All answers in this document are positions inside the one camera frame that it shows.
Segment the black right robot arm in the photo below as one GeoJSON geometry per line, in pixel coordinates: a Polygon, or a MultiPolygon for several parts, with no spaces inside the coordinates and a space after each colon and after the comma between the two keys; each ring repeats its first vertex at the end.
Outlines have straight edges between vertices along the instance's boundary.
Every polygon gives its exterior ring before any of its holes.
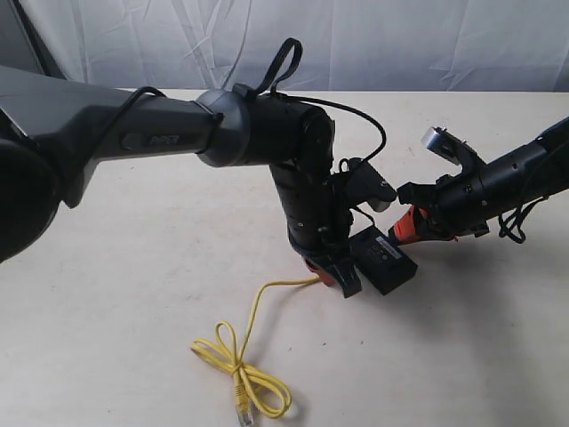
{"type": "Polygon", "coordinates": [[[531,142],[486,163],[465,141],[442,127],[423,138],[428,150],[461,167],[433,184],[408,182],[398,200],[408,211],[389,229],[396,245],[450,241],[488,233],[497,219],[500,237],[525,242],[521,229],[532,209],[568,188],[568,121],[563,119],[531,142]]]}

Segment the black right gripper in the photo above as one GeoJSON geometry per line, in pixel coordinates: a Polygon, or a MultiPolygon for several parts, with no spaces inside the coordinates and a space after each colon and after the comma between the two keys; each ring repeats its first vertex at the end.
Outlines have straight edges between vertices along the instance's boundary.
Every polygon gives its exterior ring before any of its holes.
{"type": "Polygon", "coordinates": [[[485,217],[489,166],[444,175],[434,184],[407,182],[397,189],[398,201],[410,208],[388,230],[393,245],[449,241],[489,232],[485,217]]]}

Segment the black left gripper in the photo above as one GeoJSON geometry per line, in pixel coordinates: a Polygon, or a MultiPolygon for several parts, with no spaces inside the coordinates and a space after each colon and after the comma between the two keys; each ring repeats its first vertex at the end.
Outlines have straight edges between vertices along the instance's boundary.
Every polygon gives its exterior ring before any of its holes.
{"type": "Polygon", "coordinates": [[[349,254],[352,216],[329,174],[275,168],[273,180],[294,250],[309,258],[307,268],[326,286],[338,286],[344,298],[362,290],[349,254]]]}

